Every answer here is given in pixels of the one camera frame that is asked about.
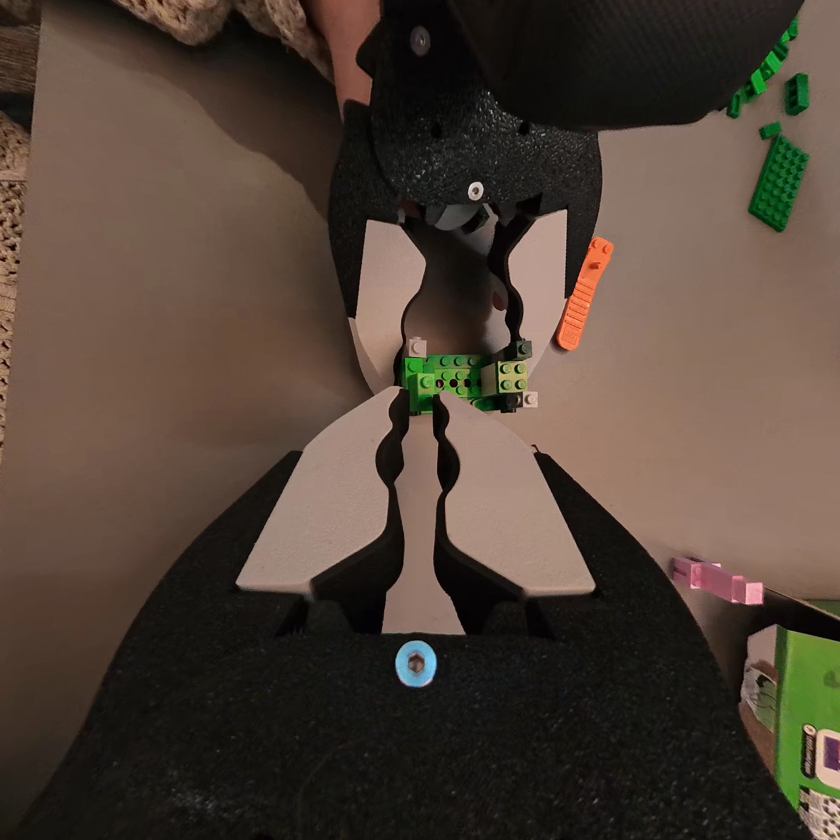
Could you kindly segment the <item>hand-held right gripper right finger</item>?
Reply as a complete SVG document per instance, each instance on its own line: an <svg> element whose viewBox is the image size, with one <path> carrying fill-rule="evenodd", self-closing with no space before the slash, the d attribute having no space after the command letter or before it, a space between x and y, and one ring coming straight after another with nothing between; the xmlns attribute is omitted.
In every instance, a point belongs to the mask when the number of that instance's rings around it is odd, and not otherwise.
<svg viewBox="0 0 840 840"><path fill-rule="evenodd" d="M435 572L453 599L585 595L595 589L537 453L504 423L445 392L438 441Z"/></svg>

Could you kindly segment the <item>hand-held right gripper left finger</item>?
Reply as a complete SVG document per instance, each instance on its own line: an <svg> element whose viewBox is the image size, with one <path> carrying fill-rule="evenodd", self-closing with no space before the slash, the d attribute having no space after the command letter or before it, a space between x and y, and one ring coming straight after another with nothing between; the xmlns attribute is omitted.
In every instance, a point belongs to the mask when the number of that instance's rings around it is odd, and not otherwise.
<svg viewBox="0 0 840 840"><path fill-rule="evenodd" d="M325 597L341 571L382 556L402 523L407 392L390 386L325 427L302 451L238 574L239 589Z"/></svg>

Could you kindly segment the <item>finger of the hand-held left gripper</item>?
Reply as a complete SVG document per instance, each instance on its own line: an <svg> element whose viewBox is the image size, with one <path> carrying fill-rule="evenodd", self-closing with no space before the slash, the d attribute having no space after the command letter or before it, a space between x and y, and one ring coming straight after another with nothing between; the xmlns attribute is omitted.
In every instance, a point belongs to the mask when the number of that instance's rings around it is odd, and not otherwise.
<svg viewBox="0 0 840 840"><path fill-rule="evenodd" d="M406 340L406 310L421 289L426 260L403 226L369 220L360 288L349 318L362 375L373 394L394 385Z"/></svg>
<svg viewBox="0 0 840 840"><path fill-rule="evenodd" d="M528 367L535 368L549 348L564 307L567 245L565 209L531 218L516 213L497 218L487 256L505 303L508 343L531 344Z"/></svg>

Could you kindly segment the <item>green and grey lego build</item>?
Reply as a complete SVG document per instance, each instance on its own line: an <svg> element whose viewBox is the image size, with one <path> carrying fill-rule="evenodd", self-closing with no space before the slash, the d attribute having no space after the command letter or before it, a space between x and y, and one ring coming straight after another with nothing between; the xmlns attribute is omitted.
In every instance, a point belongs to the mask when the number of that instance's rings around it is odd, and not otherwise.
<svg viewBox="0 0 840 840"><path fill-rule="evenodd" d="M496 353L428 354L427 342L407 339L399 385L409 391L448 393L484 413L515 413L537 408L529 385L532 343L517 340Z"/></svg>

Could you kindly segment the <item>person's left forearm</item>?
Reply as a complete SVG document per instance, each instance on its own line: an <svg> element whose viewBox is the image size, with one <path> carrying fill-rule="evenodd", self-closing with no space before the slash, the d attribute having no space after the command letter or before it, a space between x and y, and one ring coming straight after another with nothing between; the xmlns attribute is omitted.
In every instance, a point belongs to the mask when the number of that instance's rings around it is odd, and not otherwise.
<svg viewBox="0 0 840 840"><path fill-rule="evenodd" d="M210 42L221 33L231 14L239 14L256 32L278 39L333 81L327 43L310 26L299 1L117 1L116 4L186 46Z"/></svg>

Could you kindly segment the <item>orange lego brick separator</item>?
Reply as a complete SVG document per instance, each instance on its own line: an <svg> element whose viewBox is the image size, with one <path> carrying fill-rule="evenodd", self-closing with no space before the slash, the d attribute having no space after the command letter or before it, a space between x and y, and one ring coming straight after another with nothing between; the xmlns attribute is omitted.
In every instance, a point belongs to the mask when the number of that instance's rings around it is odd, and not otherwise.
<svg viewBox="0 0 840 840"><path fill-rule="evenodd" d="M609 265L614 245L602 237L593 237L581 271L570 297L565 302L561 321L556 332L556 343L563 351L576 350L585 324L592 310L596 289Z"/></svg>

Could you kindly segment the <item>pink lego pig figure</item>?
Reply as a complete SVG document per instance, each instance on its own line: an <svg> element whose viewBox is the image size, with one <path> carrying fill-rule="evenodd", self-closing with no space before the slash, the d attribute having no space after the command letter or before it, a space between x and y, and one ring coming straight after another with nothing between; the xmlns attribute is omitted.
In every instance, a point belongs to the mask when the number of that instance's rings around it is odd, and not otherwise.
<svg viewBox="0 0 840 840"><path fill-rule="evenodd" d="M759 606L764 603L762 582L729 572L720 563L678 556L672 559L670 568L672 581L687 589L706 592L732 604Z"/></svg>

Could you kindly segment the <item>large green lego plate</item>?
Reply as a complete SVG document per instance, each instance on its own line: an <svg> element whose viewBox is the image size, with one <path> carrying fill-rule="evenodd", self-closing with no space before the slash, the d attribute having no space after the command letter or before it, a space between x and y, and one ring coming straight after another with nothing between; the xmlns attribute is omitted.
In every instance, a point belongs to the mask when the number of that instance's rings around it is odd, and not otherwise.
<svg viewBox="0 0 840 840"><path fill-rule="evenodd" d="M811 156L782 133L773 136L749 204L749 213L777 233L785 231Z"/></svg>

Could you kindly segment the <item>pile of loose lego pieces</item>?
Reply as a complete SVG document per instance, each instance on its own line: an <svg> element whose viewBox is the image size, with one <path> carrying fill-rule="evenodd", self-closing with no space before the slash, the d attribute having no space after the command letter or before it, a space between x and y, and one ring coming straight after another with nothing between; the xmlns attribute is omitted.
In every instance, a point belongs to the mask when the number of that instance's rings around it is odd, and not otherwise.
<svg viewBox="0 0 840 840"><path fill-rule="evenodd" d="M767 91L770 79L780 72L790 54L790 43L796 40L799 35L799 23L800 17L797 16L773 45L771 52L763 59L759 68L731 96L726 107L726 114L730 119L738 118L746 104L754 101Z"/></svg>

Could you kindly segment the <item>green lego set box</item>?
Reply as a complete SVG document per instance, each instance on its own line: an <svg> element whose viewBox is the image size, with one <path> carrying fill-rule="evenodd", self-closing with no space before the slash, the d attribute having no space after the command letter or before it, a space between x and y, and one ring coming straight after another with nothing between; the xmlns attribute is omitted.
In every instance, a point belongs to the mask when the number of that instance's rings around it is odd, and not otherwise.
<svg viewBox="0 0 840 840"><path fill-rule="evenodd" d="M739 711L814 838L839 838L837 612L766 590L747 639Z"/></svg>

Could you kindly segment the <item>person's left hand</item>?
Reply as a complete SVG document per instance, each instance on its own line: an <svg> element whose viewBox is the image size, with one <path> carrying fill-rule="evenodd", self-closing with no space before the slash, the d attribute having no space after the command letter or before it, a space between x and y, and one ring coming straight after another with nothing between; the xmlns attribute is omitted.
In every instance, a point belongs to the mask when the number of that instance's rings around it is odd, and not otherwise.
<svg viewBox="0 0 840 840"><path fill-rule="evenodd" d="M348 100L370 103L372 80L357 63L359 48L381 18L379 1L309 1L307 16L323 37L332 60L335 94L343 118Z"/></svg>

